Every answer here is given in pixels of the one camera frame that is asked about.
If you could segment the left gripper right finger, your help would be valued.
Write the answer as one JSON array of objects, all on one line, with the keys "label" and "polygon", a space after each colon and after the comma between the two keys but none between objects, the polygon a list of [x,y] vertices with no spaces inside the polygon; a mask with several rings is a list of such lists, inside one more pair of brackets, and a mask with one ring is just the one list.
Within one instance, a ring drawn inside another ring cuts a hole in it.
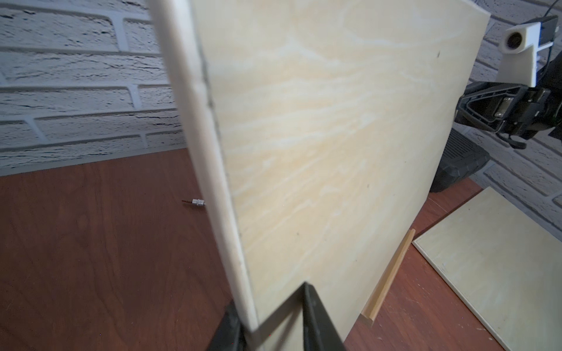
[{"label": "left gripper right finger", "polygon": [[302,302],[304,351],[345,351],[316,289],[308,282],[302,285]]}]

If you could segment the wooden easel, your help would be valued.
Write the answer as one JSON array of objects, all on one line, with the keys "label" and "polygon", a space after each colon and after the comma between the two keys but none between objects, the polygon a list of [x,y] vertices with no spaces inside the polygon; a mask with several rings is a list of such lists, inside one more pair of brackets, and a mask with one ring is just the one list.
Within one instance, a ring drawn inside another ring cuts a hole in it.
[{"label": "wooden easel", "polygon": [[378,284],[374,291],[372,292],[369,300],[365,304],[359,319],[369,327],[372,327],[376,321],[379,311],[383,305],[383,302],[395,280],[395,277],[400,269],[402,261],[404,260],[405,254],[408,251],[409,246],[414,238],[416,231],[410,229],[403,240],[401,241],[399,247],[397,248],[395,254],[390,260],[385,272],[378,281]]}]

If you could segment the plywood board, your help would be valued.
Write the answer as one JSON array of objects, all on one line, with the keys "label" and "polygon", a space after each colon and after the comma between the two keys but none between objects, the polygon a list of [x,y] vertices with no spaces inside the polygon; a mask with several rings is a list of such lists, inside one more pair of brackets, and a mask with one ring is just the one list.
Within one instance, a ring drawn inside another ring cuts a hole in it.
[{"label": "plywood board", "polygon": [[505,350],[561,349],[561,242],[494,189],[414,246]]},{"label": "plywood board", "polygon": [[473,1],[151,1],[251,350],[345,339],[428,196],[490,15]]}]

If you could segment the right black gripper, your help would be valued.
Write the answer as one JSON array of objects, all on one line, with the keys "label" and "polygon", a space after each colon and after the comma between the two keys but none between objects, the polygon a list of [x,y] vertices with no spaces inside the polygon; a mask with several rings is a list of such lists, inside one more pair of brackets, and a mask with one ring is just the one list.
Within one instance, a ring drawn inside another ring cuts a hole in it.
[{"label": "right black gripper", "polygon": [[549,130],[549,137],[560,140],[561,87],[474,82],[458,101],[455,121],[524,140]]}]

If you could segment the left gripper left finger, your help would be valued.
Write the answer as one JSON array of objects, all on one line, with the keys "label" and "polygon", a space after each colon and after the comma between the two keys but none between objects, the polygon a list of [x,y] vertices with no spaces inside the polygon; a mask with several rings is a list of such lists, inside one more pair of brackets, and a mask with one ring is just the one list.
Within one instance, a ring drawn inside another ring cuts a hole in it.
[{"label": "left gripper left finger", "polygon": [[246,341],[243,325],[238,316],[234,302],[225,308],[225,314],[210,340],[207,351],[244,351]]}]

